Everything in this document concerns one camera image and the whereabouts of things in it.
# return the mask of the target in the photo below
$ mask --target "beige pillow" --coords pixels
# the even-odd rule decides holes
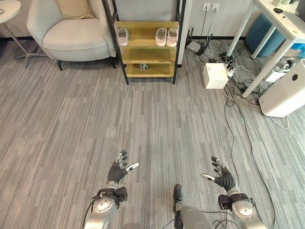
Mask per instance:
[[[64,19],[93,18],[88,0],[58,0]]]

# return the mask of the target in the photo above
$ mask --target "round side table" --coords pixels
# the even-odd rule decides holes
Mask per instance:
[[[21,8],[21,3],[16,0],[3,0],[0,1],[0,24],[4,29],[8,32],[10,37],[18,44],[18,46],[24,52],[23,55],[16,57],[15,59],[25,58],[25,68],[28,66],[29,57],[37,57],[37,56],[47,56],[45,54],[31,53],[28,52],[17,40],[17,38],[12,34],[12,32],[8,29],[8,27],[4,24],[6,21],[15,17]]]

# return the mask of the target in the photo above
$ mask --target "metal arm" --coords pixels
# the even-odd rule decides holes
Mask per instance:
[[[212,157],[212,165],[216,167],[214,171],[219,177],[213,177],[205,173],[201,177],[223,187],[227,191],[227,195],[218,197],[218,204],[221,209],[229,209],[232,211],[234,222],[243,229],[266,229],[257,210],[254,201],[246,194],[240,192],[235,180],[223,162]]]
[[[84,229],[109,229],[111,226],[111,219],[117,212],[120,202],[126,201],[128,194],[126,188],[118,188],[120,180],[139,166],[139,163],[134,163],[127,166],[127,152],[125,150],[118,154],[108,173],[108,181],[105,189],[101,189],[96,196],[93,197],[91,207],[91,214],[88,220],[83,225]]]

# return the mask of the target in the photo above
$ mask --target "chair leg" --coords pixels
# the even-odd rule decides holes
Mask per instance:
[[[58,65],[59,69],[62,71],[61,63],[62,63],[62,61],[60,61],[60,60],[57,61],[57,65]]]
[[[109,58],[108,58],[108,61],[111,63],[112,67],[113,67],[114,69],[116,69],[113,58],[112,58],[112,57],[109,57]]]

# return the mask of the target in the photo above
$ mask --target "gray carpet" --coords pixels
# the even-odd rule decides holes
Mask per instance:
[[[23,42],[31,50],[34,42]],[[225,42],[222,49],[227,49]],[[214,50],[220,42],[212,41]],[[104,187],[115,155],[129,152],[140,166],[121,186],[129,191],[113,219],[114,229],[161,229],[173,218],[176,183],[187,205],[218,211],[225,191],[200,178],[214,174],[220,157],[234,173],[232,137],[224,117],[222,90],[206,90],[198,57],[186,51],[177,84],[171,79],[131,79],[106,61],[64,62],[60,72],[48,58],[14,60],[8,42],[0,59],[0,228],[79,229],[84,209]],[[243,42],[237,63],[253,69],[268,58],[250,59]],[[254,78],[239,72],[240,80]],[[305,228],[305,109],[292,113],[283,130],[250,105],[245,116],[254,156],[269,187],[277,229]],[[233,157],[240,189],[253,197],[267,228],[273,211],[255,169],[238,108],[227,108],[235,136]],[[277,119],[285,125],[285,119]],[[207,214],[211,222],[225,214]],[[228,229],[236,228],[230,222]]]

